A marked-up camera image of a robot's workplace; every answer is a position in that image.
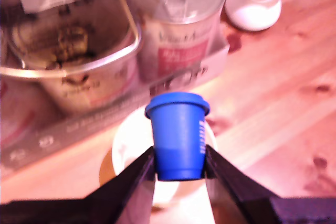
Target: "wood grain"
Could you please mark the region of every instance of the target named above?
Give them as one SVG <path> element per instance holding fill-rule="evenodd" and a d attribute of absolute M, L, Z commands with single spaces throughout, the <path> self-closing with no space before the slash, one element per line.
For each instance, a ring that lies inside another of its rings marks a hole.
<path fill-rule="evenodd" d="M 219 152 L 281 196 L 336 196 L 335 17 L 336 0 L 283 0 L 274 26 L 247 33 L 223 13 L 232 45 L 223 73 L 192 90 L 211 104 Z M 83 197 L 98 188 L 114 176 L 116 129 L 2 181 L 1 201 Z M 151 223 L 213 223 L 206 191 L 199 195 L 154 211 Z M 197 219 L 186 214 L 192 209 L 207 210 Z"/>

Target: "white saucer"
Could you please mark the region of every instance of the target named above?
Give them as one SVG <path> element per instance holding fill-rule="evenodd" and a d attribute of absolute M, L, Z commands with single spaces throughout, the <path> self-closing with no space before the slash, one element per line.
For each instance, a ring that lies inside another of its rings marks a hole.
<path fill-rule="evenodd" d="M 151 120 L 144 116 L 145 107 L 130 114 L 119 126 L 112 147 L 112 163 L 116 175 L 154 145 Z M 216 138 L 205 124 L 205 141 L 217 150 Z M 155 182 L 153 206 L 165 208 L 191 195 L 204 183 L 203 180 L 186 182 Z"/>

